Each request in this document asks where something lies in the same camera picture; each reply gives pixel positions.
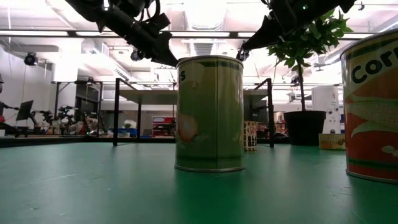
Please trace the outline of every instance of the ceiling duct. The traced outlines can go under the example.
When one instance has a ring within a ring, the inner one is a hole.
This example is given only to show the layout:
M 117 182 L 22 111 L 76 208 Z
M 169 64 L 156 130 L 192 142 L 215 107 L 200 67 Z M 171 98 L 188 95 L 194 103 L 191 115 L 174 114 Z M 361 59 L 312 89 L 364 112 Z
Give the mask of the ceiling duct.
M 220 31 L 226 14 L 226 0 L 184 0 L 185 20 L 188 30 Z M 190 53 L 196 55 L 211 55 L 215 43 L 200 39 L 190 44 Z

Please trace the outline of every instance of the ceiling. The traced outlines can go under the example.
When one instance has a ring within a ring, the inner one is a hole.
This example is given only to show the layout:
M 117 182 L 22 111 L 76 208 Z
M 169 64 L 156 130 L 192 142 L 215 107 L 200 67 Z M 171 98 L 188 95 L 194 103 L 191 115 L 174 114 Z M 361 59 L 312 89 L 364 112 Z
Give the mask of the ceiling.
M 167 28 L 171 31 L 198 30 L 207 27 L 217 31 L 248 31 L 255 32 L 260 28 L 268 9 L 260 0 L 162 0 L 162 11 L 171 21 Z M 362 1 L 364 9 L 359 10 L 361 1 L 347 13 L 348 26 L 355 33 L 376 33 L 396 26 L 398 21 L 397 0 Z M 201 7 L 211 4 L 213 7 Z M 154 13 L 154 4 L 150 8 Z M 0 30 L 92 30 L 96 24 L 84 20 L 64 0 L 3 0 L 0 1 Z M 0 37 L 0 44 L 7 44 L 7 37 Z M 27 38 L 13 37 L 17 45 L 61 46 L 70 44 L 67 38 Z M 79 75 L 88 75 L 98 80 L 113 81 L 117 76 L 114 69 L 128 73 L 133 81 L 170 83 L 176 79 L 176 71 L 149 60 L 133 62 L 130 59 L 132 47 L 123 39 L 82 39 L 83 54 Z M 241 45 L 240 39 L 172 39 L 170 48 L 177 58 L 190 57 L 198 54 L 217 54 L 235 57 Z M 336 49 L 331 49 L 328 55 L 315 55 L 308 60 L 323 64 L 338 55 L 339 50 L 350 44 L 343 40 Z M 23 47 L 13 49 L 22 52 Z M 103 49 L 109 50 L 106 56 L 101 55 Z M 59 53 L 55 50 L 38 50 L 40 58 L 56 62 Z M 289 86 L 276 87 L 278 83 L 290 83 L 290 70 L 278 65 L 274 67 L 276 58 L 268 56 L 266 49 L 253 50 L 251 56 L 244 62 L 245 88 L 254 88 L 255 84 L 265 78 L 274 79 L 275 89 L 281 95 L 290 93 Z M 307 68 L 304 73 L 307 92 L 311 83 L 321 85 L 341 83 L 339 62 L 319 68 Z M 143 85 L 144 88 L 168 88 L 169 85 Z

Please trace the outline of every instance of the small box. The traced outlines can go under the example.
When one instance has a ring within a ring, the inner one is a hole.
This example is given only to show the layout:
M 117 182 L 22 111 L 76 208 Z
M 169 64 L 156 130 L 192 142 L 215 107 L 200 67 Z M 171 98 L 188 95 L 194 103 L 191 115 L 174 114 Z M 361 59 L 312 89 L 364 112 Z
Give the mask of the small box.
M 320 149 L 346 150 L 344 134 L 319 134 Z

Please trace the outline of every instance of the green tabletop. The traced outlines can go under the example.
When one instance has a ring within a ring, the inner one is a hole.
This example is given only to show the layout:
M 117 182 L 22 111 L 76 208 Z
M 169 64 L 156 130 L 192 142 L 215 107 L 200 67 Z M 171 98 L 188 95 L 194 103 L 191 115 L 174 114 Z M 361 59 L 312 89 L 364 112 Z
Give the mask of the green tabletop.
M 0 223 L 398 223 L 398 186 L 345 174 L 345 152 L 259 146 L 246 169 L 174 169 L 174 144 L 0 149 Z

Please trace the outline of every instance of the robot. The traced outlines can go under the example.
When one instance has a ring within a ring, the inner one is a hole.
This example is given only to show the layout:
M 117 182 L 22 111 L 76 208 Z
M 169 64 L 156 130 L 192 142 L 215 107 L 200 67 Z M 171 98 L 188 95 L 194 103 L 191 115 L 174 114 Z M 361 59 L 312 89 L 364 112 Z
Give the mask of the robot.
M 144 10 L 155 1 L 155 14 L 143 21 Z M 250 50 L 284 41 L 284 36 L 309 24 L 326 12 L 340 7 L 348 12 L 356 0 L 261 0 L 271 10 L 264 16 L 261 28 L 238 50 L 237 59 L 245 60 Z M 66 0 L 86 20 L 95 22 L 102 32 L 105 27 L 135 46 L 131 55 L 136 60 L 151 58 L 153 62 L 177 66 L 178 60 L 169 48 L 170 32 L 162 29 L 170 24 L 160 13 L 160 0 Z

